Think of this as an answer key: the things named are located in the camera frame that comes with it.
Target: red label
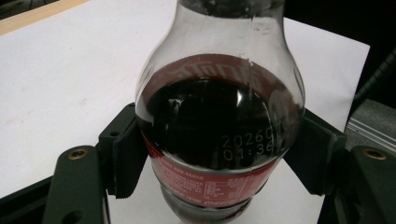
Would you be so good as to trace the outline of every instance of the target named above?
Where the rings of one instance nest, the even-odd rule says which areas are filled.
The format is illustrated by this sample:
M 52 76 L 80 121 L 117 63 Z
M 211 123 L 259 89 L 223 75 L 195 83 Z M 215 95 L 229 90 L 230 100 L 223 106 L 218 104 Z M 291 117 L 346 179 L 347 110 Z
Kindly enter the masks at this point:
M 147 139 L 148 154 L 156 176 L 176 196 L 204 207 L 224 207 L 251 198 L 268 179 L 277 162 L 242 174 L 194 171 L 166 158 Z

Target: liquid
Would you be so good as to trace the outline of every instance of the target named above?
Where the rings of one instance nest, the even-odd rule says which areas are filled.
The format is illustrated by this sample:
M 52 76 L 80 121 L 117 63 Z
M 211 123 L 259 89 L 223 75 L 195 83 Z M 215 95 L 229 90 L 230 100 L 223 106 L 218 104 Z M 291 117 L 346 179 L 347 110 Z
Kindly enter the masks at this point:
M 212 63 L 203 65 L 206 57 Z M 229 72 L 203 76 L 208 67 Z M 165 66 L 137 100 L 136 115 L 163 196 L 187 223 L 238 217 L 286 152 L 292 136 L 285 131 L 300 120 L 275 76 L 224 55 Z
M 152 122 L 140 120 L 147 139 L 189 165 L 239 170 L 276 156 L 265 102 L 231 82 L 179 81 L 157 91 L 147 111 L 154 117 Z

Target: white surface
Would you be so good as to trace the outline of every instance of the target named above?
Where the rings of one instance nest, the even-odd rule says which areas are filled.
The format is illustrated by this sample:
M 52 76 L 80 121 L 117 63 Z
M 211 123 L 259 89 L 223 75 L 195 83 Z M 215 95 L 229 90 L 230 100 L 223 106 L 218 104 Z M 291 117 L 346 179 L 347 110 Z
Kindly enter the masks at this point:
M 52 175 L 70 147 L 95 145 L 127 104 L 150 52 L 168 30 L 172 1 L 91 0 L 0 36 L 0 198 Z M 306 106 L 344 130 L 369 47 L 286 20 Z M 316 223 L 309 195 L 285 162 L 233 223 Z M 135 194 L 110 197 L 113 223 L 180 223 L 146 164 Z

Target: brass screw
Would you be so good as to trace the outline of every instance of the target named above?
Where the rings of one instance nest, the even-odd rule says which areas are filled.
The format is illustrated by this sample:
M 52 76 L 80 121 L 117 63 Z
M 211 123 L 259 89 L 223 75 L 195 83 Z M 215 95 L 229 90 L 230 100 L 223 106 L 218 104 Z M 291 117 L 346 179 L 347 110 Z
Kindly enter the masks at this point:
M 75 149 L 75 150 L 69 152 L 69 154 L 67 154 L 67 159 L 74 161 L 74 160 L 82 159 L 82 158 L 86 157 L 87 155 L 88 155 L 87 149 L 78 148 L 78 149 Z
M 384 161 L 387 159 L 387 156 L 384 153 L 370 148 L 364 149 L 363 154 L 374 160 Z

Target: cola bottle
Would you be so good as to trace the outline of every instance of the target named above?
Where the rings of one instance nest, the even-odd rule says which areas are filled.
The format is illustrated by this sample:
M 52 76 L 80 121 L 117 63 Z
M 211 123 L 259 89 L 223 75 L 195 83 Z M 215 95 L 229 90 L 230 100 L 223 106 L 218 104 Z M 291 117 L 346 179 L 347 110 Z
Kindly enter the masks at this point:
M 284 0 L 178 0 L 136 115 L 163 197 L 186 223 L 238 217 L 293 144 L 304 86 Z

